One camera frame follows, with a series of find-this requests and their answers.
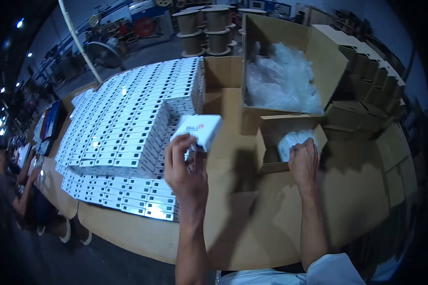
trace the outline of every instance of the table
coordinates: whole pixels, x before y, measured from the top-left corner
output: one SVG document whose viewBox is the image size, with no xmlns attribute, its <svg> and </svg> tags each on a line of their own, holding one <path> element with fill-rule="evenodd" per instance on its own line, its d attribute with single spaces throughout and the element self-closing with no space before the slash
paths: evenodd
<svg viewBox="0 0 428 285">
<path fill-rule="evenodd" d="M 70 120 L 70 114 L 72 113 L 74 107 L 71 104 L 71 100 L 76 97 L 78 94 L 91 89 L 96 88 L 97 83 L 91 83 L 86 86 L 83 86 L 81 88 L 78 88 L 68 94 L 66 97 L 62 99 L 62 104 L 68 111 L 68 115 L 65 118 L 65 121 L 63 123 L 63 126 L 54 141 L 54 144 L 52 145 L 51 152 L 49 153 L 49 156 L 44 158 L 44 162 L 42 165 L 42 170 L 44 172 L 44 179 L 39 185 L 39 189 L 41 193 L 48 199 L 51 204 L 57 208 L 65 217 L 69 219 L 73 219 L 76 213 L 78 212 L 78 200 L 74 199 L 70 195 L 68 195 L 65 191 L 62 190 L 62 180 L 63 176 L 59 174 L 56 170 L 56 162 L 54 160 L 54 157 L 57 154 L 57 151 L 59 150 L 60 142 L 62 141 L 63 135 L 67 131 L 68 126 L 71 123 Z M 40 119 L 41 114 L 39 114 L 36 118 L 32 126 L 29 128 L 28 133 L 33 134 L 34 128 L 38 120 Z M 35 144 L 32 138 L 27 138 L 27 142 L 30 142 Z M 31 169 L 33 169 L 34 161 L 31 162 L 31 167 L 29 170 L 29 173 L 31 173 Z"/>
<path fill-rule="evenodd" d="M 255 174 L 255 138 L 237 132 L 240 108 L 240 88 L 207 91 L 205 114 L 221 114 L 224 120 L 207 162 L 204 236 L 209 267 L 248 270 L 296 263 L 301 230 L 297 187 L 287 172 Z M 319 177 L 321 199 L 330 243 L 338 248 L 385 219 L 389 204 L 374 141 L 329 142 L 325 153 Z M 87 229 L 126 250 L 176 262 L 177 223 L 84 202 L 79 203 L 78 217 Z"/>
</svg>

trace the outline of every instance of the hand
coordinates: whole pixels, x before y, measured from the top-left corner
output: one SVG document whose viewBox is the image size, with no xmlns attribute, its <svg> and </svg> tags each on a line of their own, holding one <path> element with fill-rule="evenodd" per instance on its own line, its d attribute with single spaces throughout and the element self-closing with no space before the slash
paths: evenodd
<svg viewBox="0 0 428 285">
<path fill-rule="evenodd" d="M 196 215 L 206 208 L 208 199 L 208 174 L 202 153 L 194 157 L 194 168 L 188 171 L 184 154 L 197 139 L 190 134 L 182 134 L 174 138 L 165 150 L 165 181 L 177 197 L 181 212 Z"/>
<path fill-rule="evenodd" d="M 31 183 L 35 182 L 36 179 L 38 178 L 38 176 L 40 175 L 40 172 L 41 172 L 41 166 L 35 167 L 32 170 L 32 173 L 30 174 L 30 177 L 28 178 L 27 181 L 29 181 Z"/>
<path fill-rule="evenodd" d="M 29 152 L 30 159 L 34 158 L 35 154 L 36 154 L 36 150 L 35 149 L 31 149 L 30 152 Z"/>
<path fill-rule="evenodd" d="M 288 168 L 298 186 L 300 194 L 314 191 L 315 177 L 319 169 L 320 153 L 314 145 L 312 138 L 307 139 L 302 145 L 296 144 L 290 149 Z"/>
</svg>

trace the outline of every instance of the plastic bag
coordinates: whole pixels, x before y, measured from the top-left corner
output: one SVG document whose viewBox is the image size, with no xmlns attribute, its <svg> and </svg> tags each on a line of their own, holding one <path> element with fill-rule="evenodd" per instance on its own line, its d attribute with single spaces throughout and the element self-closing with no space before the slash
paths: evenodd
<svg viewBox="0 0 428 285">
<path fill-rule="evenodd" d="M 314 78 L 312 63 L 302 51 L 278 43 L 272 45 L 271 56 L 266 58 L 258 55 L 260 43 L 255 49 L 255 62 L 246 69 L 248 105 L 323 114 L 319 91 L 310 83 Z"/>
<path fill-rule="evenodd" d="M 288 162 L 290 159 L 290 148 L 296 144 L 303 144 L 308 138 L 314 139 L 314 144 L 317 146 L 317 151 L 321 152 L 317 141 L 314 138 L 314 131 L 311 129 L 304 129 L 299 132 L 291 132 L 284 136 L 284 138 L 277 145 L 277 151 L 282 162 Z"/>
</svg>

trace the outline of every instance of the gray shirt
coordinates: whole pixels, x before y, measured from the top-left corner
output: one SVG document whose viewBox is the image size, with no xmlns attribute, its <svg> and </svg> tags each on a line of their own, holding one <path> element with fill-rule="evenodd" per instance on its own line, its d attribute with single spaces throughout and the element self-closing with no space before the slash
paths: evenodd
<svg viewBox="0 0 428 285">
<path fill-rule="evenodd" d="M 12 206 L 14 200 L 19 198 L 22 194 L 19 192 L 19 187 L 16 185 L 16 178 L 13 175 L 0 174 L 0 198 L 7 204 Z"/>
</svg>

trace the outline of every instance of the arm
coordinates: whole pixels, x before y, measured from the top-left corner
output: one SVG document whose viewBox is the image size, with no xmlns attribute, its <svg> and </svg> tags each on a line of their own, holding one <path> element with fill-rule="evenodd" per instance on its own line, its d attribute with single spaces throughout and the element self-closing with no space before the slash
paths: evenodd
<svg viewBox="0 0 428 285">
<path fill-rule="evenodd" d="M 302 202 L 300 251 L 305 271 L 314 261 L 328 253 L 319 189 L 315 181 L 319 160 L 320 154 L 317 153 L 312 138 L 290 150 L 288 167 L 298 186 Z"/>
<path fill-rule="evenodd" d="M 25 216 L 25 213 L 27 211 L 27 202 L 29 200 L 29 196 L 32 191 L 33 182 L 35 182 L 35 180 L 37 179 L 38 175 L 40 174 L 40 171 L 41 171 L 40 166 L 35 168 L 32 171 L 32 174 L 28 178 L 27 183 L 25 185 L 25 190 L 22 194 L 22 197 L 20 199 L 16 197 L 13 201 L 14 209 L 17 211 L 18 214 L 20 214 L 23 217 Z"/>
<path fill-rule="evenodd" d="M 165 151 L 165 180 L 179 202 L 179 246 L 176 259 L 176 284 L 204 284 L 206 246 L 203 224 L 208 199 L 208 176 L 204 158 L 195 155 L 193 170 L 188 171 L 184 153 L 196 138 L 177 136 Z"/>
<path fill-rule="evenodd" d="M 35 157 L 35 150 L 30 150 L 29 156 L 27 157 L 27 160 L 24 163 L 24 166 L 20 170 L 19 174 L 17 175 L 16 183 L 18 185 L 26 185 L 27 183 L 27 174 L 29 173 L 30 163 L 32 162 L 32 159 Z"/>
</svg>

